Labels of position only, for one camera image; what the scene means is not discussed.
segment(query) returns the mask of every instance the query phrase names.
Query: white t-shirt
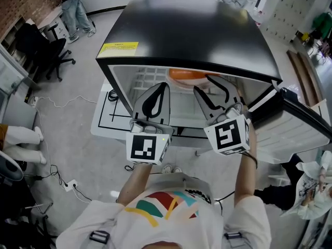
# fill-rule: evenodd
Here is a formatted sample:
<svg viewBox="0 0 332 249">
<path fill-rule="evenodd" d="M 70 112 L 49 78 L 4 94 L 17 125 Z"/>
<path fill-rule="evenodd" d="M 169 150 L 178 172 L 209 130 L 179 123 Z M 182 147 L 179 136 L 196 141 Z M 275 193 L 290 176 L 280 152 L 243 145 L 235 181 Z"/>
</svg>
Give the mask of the white t-shirt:
<svg viewBox="0 0 332 249">
<path fill-rule="evenodd" d="M 230 248 L 222 245 L 226 242 L 223 217 L 211 205 L 213 199 L 207 186 L 178 173 L 163 175 L 163 180 L 148 187 L 126 207 L 94 200 L 58 237 L 57 248 L 82 248 L 90 233 L 99 229 L 110 234 L 107 248 L 142 249 L 159 241 L 177 243 L 183 249 Z M 252 248 L 270 246 L 270 226 L 258 197 L 241 200 L 225 230 L 240 232 Z"/>
</svg>

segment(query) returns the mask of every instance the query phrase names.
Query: black pants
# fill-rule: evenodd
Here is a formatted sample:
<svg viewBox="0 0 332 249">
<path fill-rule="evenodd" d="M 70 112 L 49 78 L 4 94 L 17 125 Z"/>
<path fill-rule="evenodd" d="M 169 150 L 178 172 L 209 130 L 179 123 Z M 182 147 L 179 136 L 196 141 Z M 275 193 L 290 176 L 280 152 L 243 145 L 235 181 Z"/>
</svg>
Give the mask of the black pants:
<svg viewBox="0 0 332 249">
<path fill-rule="evenodd" d="M 296 164 L 303 162 L 296 154 L 289 162 L 281 164 L 286 169 L 290 185 L 272 186 L 264 190 L 255 190 L 255 196 L 260 197 L 265 204 L 274 204 L 282 210 L 289 210 L 295 202 L 296 184 L 303 175 L 303 171 L 296 168 Z"/>
</svg>

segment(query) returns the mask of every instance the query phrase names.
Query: strap buckle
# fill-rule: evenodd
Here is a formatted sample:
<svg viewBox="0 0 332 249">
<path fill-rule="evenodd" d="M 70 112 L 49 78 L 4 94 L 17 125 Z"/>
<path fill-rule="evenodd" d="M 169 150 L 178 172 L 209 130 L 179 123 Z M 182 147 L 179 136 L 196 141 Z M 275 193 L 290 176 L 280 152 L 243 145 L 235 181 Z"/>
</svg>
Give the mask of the strap buckle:
<svg viewBox="0 0 332 249">
<path fill-rule="evenodd" d="M 95 230 L 90 234 L 89 239 L 95 242 L 107 244 L 109 233 L 104 230 Z"/>
</svg>

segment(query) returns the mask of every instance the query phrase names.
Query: blue jeans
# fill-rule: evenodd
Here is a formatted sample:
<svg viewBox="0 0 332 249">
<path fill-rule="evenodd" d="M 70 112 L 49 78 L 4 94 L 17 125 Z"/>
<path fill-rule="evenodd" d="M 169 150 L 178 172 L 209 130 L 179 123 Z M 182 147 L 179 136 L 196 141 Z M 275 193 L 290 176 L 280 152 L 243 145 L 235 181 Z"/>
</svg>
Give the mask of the blue jeans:
<svg viewBox="0 0 332 249">
<path fill-rule="evenodd" d="M 92 30 L 80 0 L 67 0 L 62 3 L 61 8 L 69 31 L 69 39 L 73 40 L 78 36 L 76 33 L 76 19 L 84 31 L 90 32 Z"/>
</svg>

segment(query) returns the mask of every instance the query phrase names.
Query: yellow warning label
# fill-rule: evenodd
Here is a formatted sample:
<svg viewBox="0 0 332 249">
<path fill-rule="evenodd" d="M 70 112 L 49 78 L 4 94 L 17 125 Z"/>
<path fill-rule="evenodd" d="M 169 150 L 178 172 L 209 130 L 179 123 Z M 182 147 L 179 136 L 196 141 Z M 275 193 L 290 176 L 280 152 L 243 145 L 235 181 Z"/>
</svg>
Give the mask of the yellow warning label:
<svg viewBox="0 0 332 249">
<path fill-rule="evenodd" d="M 138 45 L 137 41 L 104 44 L 97 57 L 134 56 Z"/>
</svg>

